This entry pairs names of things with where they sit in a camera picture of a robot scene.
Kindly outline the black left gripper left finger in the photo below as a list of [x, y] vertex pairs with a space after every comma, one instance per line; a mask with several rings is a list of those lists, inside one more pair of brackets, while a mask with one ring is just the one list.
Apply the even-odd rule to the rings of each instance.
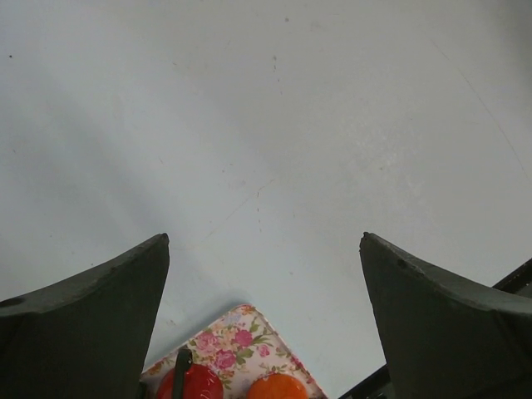
[[1, 302], [3, 398], [134, 398], [170, 266], [157, 234]]

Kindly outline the orange mug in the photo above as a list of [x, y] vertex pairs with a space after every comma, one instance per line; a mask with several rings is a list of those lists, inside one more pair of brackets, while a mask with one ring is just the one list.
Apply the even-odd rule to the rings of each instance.
[[306, 387], [295, 377], [274, 373], [260, 377], [248, 389], [247, 399], [308, 399]]

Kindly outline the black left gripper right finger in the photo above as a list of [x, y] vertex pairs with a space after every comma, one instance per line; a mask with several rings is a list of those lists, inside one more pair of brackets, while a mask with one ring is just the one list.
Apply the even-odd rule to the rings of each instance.
[[397, 398], [529, 398], [531, 297], [366, 233], [363, 276]]

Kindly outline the red mug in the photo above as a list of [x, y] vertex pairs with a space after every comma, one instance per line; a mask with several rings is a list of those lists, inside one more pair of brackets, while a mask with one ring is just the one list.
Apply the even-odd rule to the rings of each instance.
[[222, 399], [224, 387], [207, 366], [193, 362], [193, 353], [181, 348], [175, 366], [162, 378], [155, 394], [157, 399]]

